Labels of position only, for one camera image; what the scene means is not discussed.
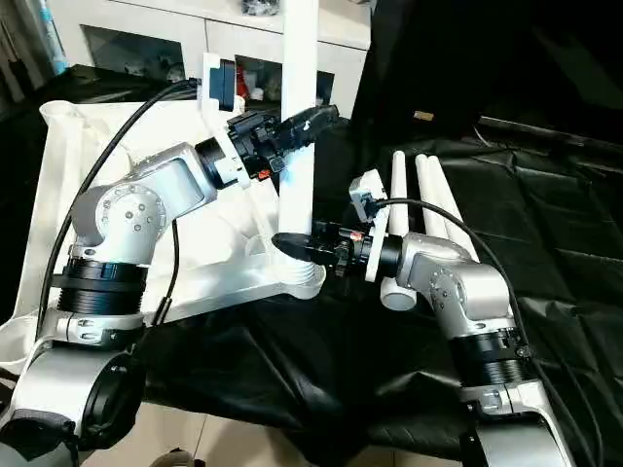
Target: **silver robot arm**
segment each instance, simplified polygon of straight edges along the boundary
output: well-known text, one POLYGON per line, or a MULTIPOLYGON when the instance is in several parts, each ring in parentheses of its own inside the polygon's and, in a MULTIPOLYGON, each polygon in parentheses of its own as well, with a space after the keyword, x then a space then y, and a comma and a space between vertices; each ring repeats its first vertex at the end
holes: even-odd
POLYGON ((236 159, 213 138, 179 144, 76 200, 77 240, 53 280, 57 306, 47 310, 0 419, 0 467, 77 466, 128 433, 145 385, 131 352, 144 331, 140 302, 157 241, 174 219, 236 183, 238 171, 261 180, 282 170, 288 151, 311 144, 338 117, 335 106, 284 122, 247 112, 228 122, 236 159))
POLYGON ((499 272, 450 240, 408 233, 396 282, 426 297, 449 341, 460 400, 477 421, 461 440, 464 465, 572 467, 499 272))
POLYGON ((560 425, 509 307, 509 291, 494 268, 474 263, 450 240, 408 233, 385 235, 388 207, 376 170, 353 181, 350 197, 359 219, 375 224, 368 235, 315 222, 312 235, 278 233, 277 248, 344 275, 377 271, 421 293, 448 340, 461 381, 459 398, 474 429, 461 439, 463 465, 573 467, 560 425))

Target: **white tube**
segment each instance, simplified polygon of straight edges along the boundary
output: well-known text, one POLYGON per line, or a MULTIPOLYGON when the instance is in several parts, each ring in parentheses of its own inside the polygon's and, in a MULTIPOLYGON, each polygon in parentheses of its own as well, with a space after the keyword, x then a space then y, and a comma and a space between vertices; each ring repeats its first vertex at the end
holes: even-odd
MULTIPOLYGON (((393 153, 391 166, 391 197, 407 197, 407 167, 405 153, 393 153)), ((409 206, 393 204, 389 211, 389 233, 405 236, 409 231, 409 206)), ((396 279, 385 277, 381 282, 381 303, 394 311, 406 311, 413 308, 418 300, 418 294, 404 289, 396 284, 396 279)))
MULTIPOLYGON (((407 197, 407 166, 405 153, 393 153, 391 165, 391 197, 407 197)), ((389 233, 405 236, 409 232, 409 206, 407 204, 393 204, 389 212, 389 233)))
MULTIPOLYGON (((420 184, 421 200, 440 206, 440 202, 437 199, 435 191, 435 181, 432 178, 430 164, 426 154, 420 154, 416 157, 416 167, 418 168, 418 183, 420 184)), ((448 238, 446 222, 443 217, 429 211, 428 209, 423 210, 423 216, 424 224, 426 226, 426 234, 440 238, 448 238)))
MULTIPOLYGON (((428 165, 430 174, 434 181, 434 186, 436 188, 436 196, 440 202, 439 206, 462 221, 462 217, 458 211, 457 202, 452 194, 450 185, 448 185, 448 179, 446 179, 446 174, 444 173, 439 159, 436 156, 431 156, 428 158, 428 165)), ((469 235, 449 220, 446 219, 444 222, 446 224, 448 238, 457 245, 465 248, 471 255, 472 260, 478 262, 478 254, 474 249, 474 244, 472 243, 471 238, 469 238, 469 235)))
MULTIPOLYGON (((284 0, 283 9, 283 120, 315 106, 318 63, 318 0, 284 0)), ((314 146, 291 153, 280 173, 279 231, 312 231, 314 146)), ((302 284, 313 279, 314 264, 279 255, 281 280, 302 284)))

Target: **black fabric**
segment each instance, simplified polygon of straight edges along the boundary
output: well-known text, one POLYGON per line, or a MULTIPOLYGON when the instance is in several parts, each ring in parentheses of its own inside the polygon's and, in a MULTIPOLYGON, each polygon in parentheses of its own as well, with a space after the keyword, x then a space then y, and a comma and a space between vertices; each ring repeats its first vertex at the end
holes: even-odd
POLYGON ((62 426, 36 418, 11 420, 0 431, 0 443, 16 450, 27 462, 53 452, 66 438, 62 426))
MULTIPOLYGON (((153 89, 77 68, 0 125, 8 173, 15 174, 9 183, 22 184, 19 193, 3 187, 0 204, 15 219, 16 277, 6 300, 17 290, 43 154, 36 105, 51 98, 144 99, 153 89)), ((394 149, 409 157, 410 195, 417 198, 413 157, 439 156, 465 221, 508 268, 546 372, 592 446, 588 416, 553 357, 556 348, 597 412, 606 465, 623 465, 623 163, 579 150, 520 150, 512 141, 487 148, 471 138, 409 139, 400 148, 377 148, 346 124, 324 135, 316 145, 314 216, 355 227, 348 184, 376 166, 389 186, 394 149)), ((411 214, 412 229, 421 231, 421 214, 411 214)), ((458 436, 468 426, 430 309, 420 300, 413 311, 389 311, 379 303, 378 285, 360 278, 329 278, 310 301, 277 296, 164 325, 150 332, 138 356, 149 371, 149 400, 282 428, 321 465, 343 465, 367 444, 458 458, 458 436)))

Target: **white rod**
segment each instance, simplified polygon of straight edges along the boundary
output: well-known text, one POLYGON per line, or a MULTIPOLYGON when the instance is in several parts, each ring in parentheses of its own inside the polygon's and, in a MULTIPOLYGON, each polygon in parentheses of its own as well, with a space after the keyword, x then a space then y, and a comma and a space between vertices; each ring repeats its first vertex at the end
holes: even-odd
MULTIPOLYGON (((430 173, 430 164, 426 154, 416 157, 416 167, 418 168, 418 183, 420 184, 420 198, 422 201, 442 207, 435 191, 435 181, 430 173)), ((428 209, 423 210, 424 224, 426 233, 440 238, 448 238, 446 222, 444 218, 428 209)))
MULTIPOLYGON (((405 153, 393 153, 391 166, 391 197, 407 197, 407 167, 405 153)), ((407 204, 393 204, 389 211, 389 233, 405 236, 409 232, 409 206, 407 204)), ((396 279, 384 277, 381 282, 381 303, 395 311, 406 311, 413 308, 418 300, 418 294, 409 289, 403 289, 396 283, 396 279)))
MULTIPOLYGON (((318 0, 283 0, 283 120, 315 106, 318 63, 318 0)), ((279 231, 312 231, 314 145, 291 153, 280 173, 279 231)), ((313 277, 313 264, 286 259, 281 280, 304 283, 313 277)))
MULTIPOLYGON (((391 197, 407 197, 407 166, 405 153, 393 153, 391 166, 391 197)), ((409 206, 407 204, 393 204, 389 212, 389 233, 405 236, 409 231, 409 206)))
MULTIPOLYGON (((436 188, 436 196, 437 199, 440 201, 440 207, 447 210, 453 216, 457 217, 459 220, 462 221, 462 217, 460 216, 460 212, 458 211, 457 201, 452 194, 452 190, 450 189, 450 185, 448 184, 448 179, 446 178, 446 174, 444 173, 439 159, 436 156, 431 156, 430 158, 428 158, 428 164, 430 167, 430 174, 433 178, 434 186, 436 188)), ((474 244, 472 243, 471 238, 469 238, 469 235, 465 233, 460 227, 456 226, 448 220, 445 220, 445 224, 449 239, 465 248, 471 255, 472 260, 478 262, 478 254, 474 249, 474 244)))

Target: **floor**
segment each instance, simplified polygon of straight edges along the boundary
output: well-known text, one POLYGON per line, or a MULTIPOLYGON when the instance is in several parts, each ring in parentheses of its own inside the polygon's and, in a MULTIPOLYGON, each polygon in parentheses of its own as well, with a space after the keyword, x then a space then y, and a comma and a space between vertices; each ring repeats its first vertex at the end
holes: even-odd
MULTIPOLYGON (((279 433, 226 418, 143 404, 136 425, 114 448, 100 450, 85 467, 149 467, 160 455, 181 448, 207 467, 306 467, 279 433)), ((392 449, 367 448, 349 467, 458 467, 460 464, 392 449)))

